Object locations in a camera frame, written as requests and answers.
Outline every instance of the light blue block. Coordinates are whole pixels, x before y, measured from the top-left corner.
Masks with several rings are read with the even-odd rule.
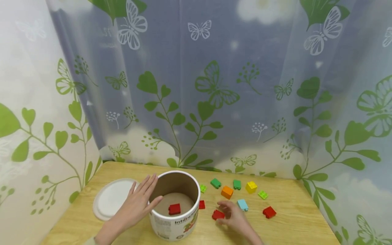
[[[248,205],[246,204],[244,199],[240,199],[237,201],[238,206],[240,207],[240,209],[242,209],[243,211],[247,212],[248,211]]]

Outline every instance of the hand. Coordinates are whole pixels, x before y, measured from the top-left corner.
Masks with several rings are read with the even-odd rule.
[[[135,226],[158,205],[163,196],[156,197],[150,205],[147,205],[157,182],[158,177],[154,174],[152,177],[147,175],[136,190],[136,182],[133,183],[124,204],[110,220],[104,223],[95,237],[98,245],[110,245],[121,233]]]
[[[218,224],[227,225],[244,236],[252,245],[263,245],[261,238],[254,231],[240,207],[230,201],[219,201],[219,209],[225,214],[225,219],[217,219]]]

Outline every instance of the wood grain surface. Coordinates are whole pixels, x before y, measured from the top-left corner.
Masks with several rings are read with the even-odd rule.
[[[93,201],[100,189],[116,179],[133,178],[142,181],[148,174],[161,174],[169,170],[173,169],[118,162],[104,163],[46,236],[42,244],[84,244],[87,239],[99,231],[103,224],[93,214]],[[217,208],[216,202],[225,200],[220,194],[222,187],[217,190],[209,183],[213,178],[220,180],[222,186],[227,185],[229,187],[233,186],[234,179],[241,180],[242,189],[240,191],[234,190],[231,201],[246,200],[249,206],[246,216],[266,244],[339,244],[312,198],[297,180],[190,169],[180,170],[192,174],[199,184],[207,186],[206,192],[201,194],[201,200],[205,200],[206,209],[199,211],[193,233],[183,240],[176,241],[176,245],[246,244],[241,236],[226,227],[217,225],[211,218],[212,213]],[[245,190],[245,185],[249,181],[254,181],[257,184],[256,193],[248,194]],[[262,200],[257,195],[261,190],[269,194],[266,200]],[[277,212],[277,215],[270,220],[262,213],[263,209],[268,206],[272,206]],[[138,225],[123,233],[113,244],[153,245],[169,244],[169,242],[155,235],[149,218],[145,217]]]

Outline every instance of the cylindrical container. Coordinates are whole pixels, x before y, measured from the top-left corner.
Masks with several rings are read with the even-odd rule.
[[[158,176],[149,203],[157,196],[163,196],[163,200],[150,212],[151,226],[155,234],[167,241],[178,241],[192,233],[196,225],[200,201],[200,187],[197,180],[183,171],[165,172]],[[169,215],[169,210],[166,209],[170,204],[175,204],[172,202],[181,203],[181,214]]]

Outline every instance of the red block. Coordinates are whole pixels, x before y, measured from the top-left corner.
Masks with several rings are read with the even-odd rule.
[[[276,212],[271,206],[269,206],[268,208],[263,210],[263,214],[267,219],[270,219],[276,215]]]
[[[205,203],[203,200],[200,200],[199,202],[199,209],[205,209]]]
[[[217,219],[224,219],[224,218],[225,218],[225,214],[222,213],[222,212],[220,212],[220,211],[218,211],[218,210],[215,210],[214,213],[212,214],[212,218],[213,218],[214,220],[217,220]]]
[[[176,215],[181,213],[180,204],[173,204],[169,206],[169,215]]]

